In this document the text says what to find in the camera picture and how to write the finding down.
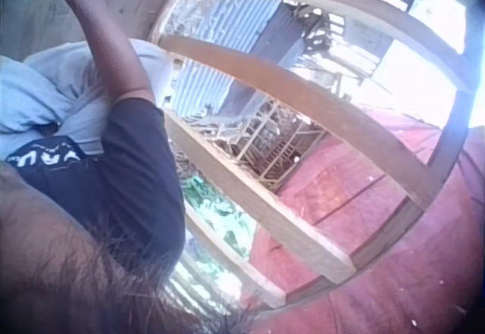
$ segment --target red fabric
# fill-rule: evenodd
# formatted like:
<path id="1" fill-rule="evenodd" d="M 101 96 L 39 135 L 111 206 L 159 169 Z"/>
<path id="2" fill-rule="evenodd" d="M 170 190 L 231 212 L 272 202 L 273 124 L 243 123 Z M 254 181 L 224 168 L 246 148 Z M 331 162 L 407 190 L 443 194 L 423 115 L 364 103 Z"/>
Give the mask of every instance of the red fabric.
<path id="1" fill-rule="evenodd" d="M 392 111 L 364 110 L 427 161 L 438 129 Z M 259 332 L 449 331 L 462 318 L 460 307 L 470 305 L 479 291 L 483 274 L 483 130 L 471 131 L 465 151 L 470 157 L 460 157 L 436 201 L 384 259 L 326 297 L 262 323 Z M 335 138 L 323 141 L 280 192 L 284 203 L 308 222 L 318 222 L 315 226 L 349 254 L 403 197 L 391 179 Z M 286 292 L 316 277 L 262 228 L 250 262 Z"/>

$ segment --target metal roof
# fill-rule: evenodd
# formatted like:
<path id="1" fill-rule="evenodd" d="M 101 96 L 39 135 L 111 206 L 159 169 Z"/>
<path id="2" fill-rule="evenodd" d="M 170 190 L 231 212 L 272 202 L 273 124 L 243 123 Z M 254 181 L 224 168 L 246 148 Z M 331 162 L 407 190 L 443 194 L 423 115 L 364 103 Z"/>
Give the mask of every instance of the metal roof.
<path id="1" fill-rule="evenodd" d="M 205 15 L 194 37 L 249 53 L 281 0 L 218 0 Z M 233 78 L 186 61 L 174 85 L 173 109 L 187 117 L 210 105 L 221 107 Z"/>

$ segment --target wooden frame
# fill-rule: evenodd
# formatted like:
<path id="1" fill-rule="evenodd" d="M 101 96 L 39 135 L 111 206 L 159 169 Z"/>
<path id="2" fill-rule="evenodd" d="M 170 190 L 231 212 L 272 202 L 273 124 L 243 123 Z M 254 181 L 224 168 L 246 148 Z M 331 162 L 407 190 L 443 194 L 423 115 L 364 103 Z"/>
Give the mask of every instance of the wooden frame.
<path id="1" fill-rule="evenodd" d="M 469 63 L 422 22 L 381 0 L 294 0 L 350 16 L 398 39 L 438 66 L 463 92 L 473 92 Z"/>
<path id="2" fill-rule="evenodd" d="M 348 282 L 382 257 L 419 220 L 451 173 L 462 150 L 468 131 L 474 93 L 480 79 L 479 70 L 473 66 L 478 62 L 477 55 L 483 51 L 483 40 L 480 40 L 483 32 L 483 23 L 480 22 L 482 14 L 468 15 L 468 40 L 465 42 L 465 53 L 457 55 L 425 25 L 405 15 L 405 12 L 397 9 L 390 11 L 389 7 L 393 8 L 393 6 L 385 2 L 379 0 L 296 1 L 317 5 L 331 11 L 336 10 L 340 14 L 348 14 L 401 39 L 424 57 L 435 62 L 461 88 L 461 92 L 457 92 L 449 122 L 428 161 L 428 166 L 424 166 L 410 151 L 403 148 L 402 144 L 397 143 L 394 136 L 384 132 L 383 128 L 373 120 L 364 117 L 360 110 L 341 100 L 336 101 L 335 99 L 338 98 L 331 93 L 304 81 L 299 76 L 251 55 L 244 55 L 206 42 L 176 36 L 166 36 L 160 41 L 159 45 L 169 52 L 191 58 L 234 76 L 319 122 L 364 153 L 408 194 L 382 227 L 351 256 L 348 256 L 285 208 L 271 193 L 264 190 L 235 163 L 192 131 L 173 112 L 166 111 L 169 136 L 178 147 L 182 148 L 191 162 L 241 205 L 246 213 L 251 214 L 275 239 L 321 275 L 303 287 L 285 294 L 232 251 L 187 205 L 189 230 L 214 257 L 232 270 L 248 287 L 261 294 L 267 305 L 263 307 L 267 311 L 262 316 L 266 317 L 300 307 Z M 468 22 L 470 20 L 475 21 L 472 27 Z M 290 90 L 299 90 L 305 97 L 302 98 L 300 95 L 295 97 Z M 405 169 L 411 172 L 408 171 L 406 174 L 398 166 L 399 164 L 390 160 L 383 161 L 382 158 L 385 157 L 380 155 L 380 152 L 376 151 L 371 144 L 366 144 L 366 141 L 359 137 L 360 134 L 378 141 L 374 144 L 379 145 L 380 148 L 385 145 L 391 151 L 387 154 L 399 160 L 399 164 L 404 165 Z M 426 182 L 424 185 L 420 185 L 422 179 Z M 189 259 L 189 256 L 183 256 L 184 266 Z M 197 275 L 195 267 L 190 269 Z"/>

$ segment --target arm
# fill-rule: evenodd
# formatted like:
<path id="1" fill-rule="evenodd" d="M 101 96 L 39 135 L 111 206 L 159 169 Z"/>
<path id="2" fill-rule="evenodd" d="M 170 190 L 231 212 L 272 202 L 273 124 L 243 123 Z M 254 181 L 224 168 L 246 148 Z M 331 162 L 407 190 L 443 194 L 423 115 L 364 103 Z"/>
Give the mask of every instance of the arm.
<path id="1" fill-rule="evenodd" d="M 117 100 L 138 97 L 155 101 L 150 81 L 123 30 L 104 0 L 66 0 L 83 28 L 108 92 Z"/>

